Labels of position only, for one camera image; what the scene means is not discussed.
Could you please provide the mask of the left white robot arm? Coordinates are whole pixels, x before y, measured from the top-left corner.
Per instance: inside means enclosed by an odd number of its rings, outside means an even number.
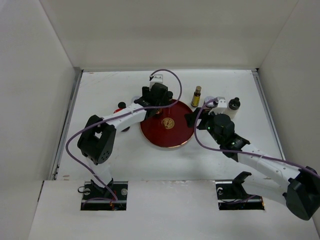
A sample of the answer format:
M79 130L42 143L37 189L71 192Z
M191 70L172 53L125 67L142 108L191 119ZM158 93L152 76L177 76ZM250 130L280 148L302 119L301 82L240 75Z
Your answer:
M88 159L91 167L102 164L95 170L102 172L105 178L95 187L95 193L100 199L108 199L112 195L112 177L105 162L111 156L116 133L121 132L131 125L140 123L156 115L160 110L158 106L172 104L173 93L162 83L154 83L152 87L144 86L142 96L135 99L131 105L120 108L118 112L109 115L111 121L101 123L84 131L77 142L77 147L82 155Z

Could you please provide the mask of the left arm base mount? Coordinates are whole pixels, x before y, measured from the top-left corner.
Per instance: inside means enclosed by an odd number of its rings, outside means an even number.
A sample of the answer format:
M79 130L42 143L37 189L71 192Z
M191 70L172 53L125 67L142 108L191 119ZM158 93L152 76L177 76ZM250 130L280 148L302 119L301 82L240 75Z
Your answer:
M81 211L125 211L129 183L127 181L111 181L107 185L113 193L96 183L86 181L77 189L82 194Z

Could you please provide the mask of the yellow label oil bottle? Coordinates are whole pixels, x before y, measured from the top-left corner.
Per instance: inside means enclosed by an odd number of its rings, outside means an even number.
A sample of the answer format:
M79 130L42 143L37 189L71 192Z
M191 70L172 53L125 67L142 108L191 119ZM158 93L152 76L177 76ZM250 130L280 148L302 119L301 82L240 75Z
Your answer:
M195 88L194 93L193 93L193 97L192 97L192 100L191 100L190 104L194 108L199 106L200 98L201 98L201 90L202 90L202 87L201 86L197 86Z

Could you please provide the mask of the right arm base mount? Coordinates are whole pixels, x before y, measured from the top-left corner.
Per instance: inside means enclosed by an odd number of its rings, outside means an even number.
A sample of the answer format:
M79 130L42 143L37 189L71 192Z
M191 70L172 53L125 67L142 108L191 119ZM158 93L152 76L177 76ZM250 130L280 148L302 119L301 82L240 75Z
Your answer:
M243 188L243 183L251 175L250 172L243 171L234 179L215 182L220 211L265 210L263 198L248 194Z

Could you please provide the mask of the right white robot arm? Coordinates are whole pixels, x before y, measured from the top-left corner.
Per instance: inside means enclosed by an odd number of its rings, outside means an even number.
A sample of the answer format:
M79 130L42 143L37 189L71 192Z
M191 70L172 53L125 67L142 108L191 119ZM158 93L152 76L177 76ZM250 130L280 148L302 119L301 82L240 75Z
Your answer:
M235 124L226 114L214 114L198 107L184 118L194 131L207 131L218 144L218 152L267 177L258 180L250 172L240 173L233 179L231 189L236 197L243 198L247 194L270 197L305 221L319 209L320 176L313 168L268 156L236 134Z

